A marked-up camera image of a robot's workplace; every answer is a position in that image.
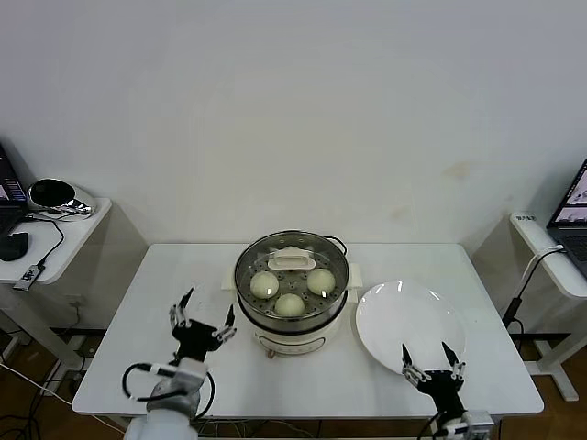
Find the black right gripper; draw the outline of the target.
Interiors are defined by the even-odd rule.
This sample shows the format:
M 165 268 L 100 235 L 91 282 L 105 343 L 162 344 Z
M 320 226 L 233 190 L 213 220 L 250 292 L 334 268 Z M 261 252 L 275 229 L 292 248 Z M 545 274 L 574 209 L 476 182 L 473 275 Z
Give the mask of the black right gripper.
M 423 371 L 413 363 L 409 350 L 402 344 L 402 374 L 421 393 L 432 398 L 441 416 L 460 418 L 465 413 L 459 391 L 464 384 L 463 371 L 466 363 L 459 360 L 446 342 L 442 342 L 442 348 L 450 370 Z

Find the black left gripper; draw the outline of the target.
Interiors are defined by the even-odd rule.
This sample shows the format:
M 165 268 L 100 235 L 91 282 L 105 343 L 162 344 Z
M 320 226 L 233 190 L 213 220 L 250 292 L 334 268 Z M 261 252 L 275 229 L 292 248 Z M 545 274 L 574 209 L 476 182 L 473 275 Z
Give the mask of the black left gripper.
M 178 366 L 184 358 L 204 362 L 209 352 L 217 351 L 221 344 L 226 343 L 237 332 L 233 304 L 228 309 L 224 325 L 218 329 L 195 320 L 191 321 L 186 307 L 193 292 L 194 287 L 185 293 L 169 311 L 170 324 L 173 328 L 172 336 L 179 342 L 178 349 L 173 355 L 173 366 Z

